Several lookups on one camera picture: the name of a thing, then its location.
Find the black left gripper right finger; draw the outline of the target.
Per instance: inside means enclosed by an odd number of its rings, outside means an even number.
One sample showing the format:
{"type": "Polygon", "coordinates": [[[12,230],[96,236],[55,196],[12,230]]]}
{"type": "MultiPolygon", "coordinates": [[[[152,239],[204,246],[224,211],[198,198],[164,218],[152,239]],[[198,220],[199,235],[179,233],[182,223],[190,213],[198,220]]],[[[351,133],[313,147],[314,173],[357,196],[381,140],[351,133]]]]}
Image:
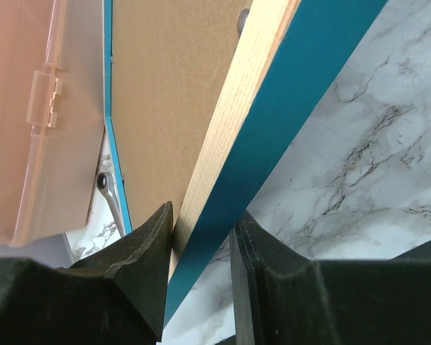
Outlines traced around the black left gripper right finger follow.
{"type": "Polygon", "coordinates": [[[431,241],[311,260],[246,214],[230,236],[237,344],[431,344],[431,241]]]}

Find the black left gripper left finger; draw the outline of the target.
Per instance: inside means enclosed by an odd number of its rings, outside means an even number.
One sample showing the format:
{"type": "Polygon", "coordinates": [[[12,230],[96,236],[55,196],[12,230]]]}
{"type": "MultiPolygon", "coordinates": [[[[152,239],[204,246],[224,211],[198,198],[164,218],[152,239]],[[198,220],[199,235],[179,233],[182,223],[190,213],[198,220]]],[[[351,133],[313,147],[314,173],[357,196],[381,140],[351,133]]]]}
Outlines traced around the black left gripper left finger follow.
{"type": "Polygon", "coordinates": [[[161,341],[173,210],[68,268],[0,258],[0,344],[161,341]]]}

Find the blue wooden picture frame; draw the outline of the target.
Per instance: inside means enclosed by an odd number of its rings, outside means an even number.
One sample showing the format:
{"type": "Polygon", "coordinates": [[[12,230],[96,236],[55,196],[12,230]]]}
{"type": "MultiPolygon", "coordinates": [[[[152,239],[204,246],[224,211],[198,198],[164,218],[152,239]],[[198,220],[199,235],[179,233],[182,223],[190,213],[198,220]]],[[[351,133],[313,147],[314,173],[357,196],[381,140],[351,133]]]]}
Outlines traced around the blue wooden picture frame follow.
{"type": "MultiPolygon", "coordinates": [[[[131,225],[113,131],[113,3],[105,1],[105,108],[124,223],[131,225]]],[[[249,1],[238,44],[179,211],[164,320],[170,321],[375,18],[383,1],[249,1]]]]}

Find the brown cardboard backing board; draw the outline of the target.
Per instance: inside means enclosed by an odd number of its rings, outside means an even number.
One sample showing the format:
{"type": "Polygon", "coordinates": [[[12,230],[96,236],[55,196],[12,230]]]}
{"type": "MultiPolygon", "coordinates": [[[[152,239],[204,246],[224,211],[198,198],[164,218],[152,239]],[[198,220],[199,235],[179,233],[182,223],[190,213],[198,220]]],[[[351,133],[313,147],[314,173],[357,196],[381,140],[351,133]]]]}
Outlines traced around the brown cardboard backing board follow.
{"type": "Polygon", "coordinates": [[[180,210],[249,1],[115,1],[112,120],[129,218],[180,210]]]}

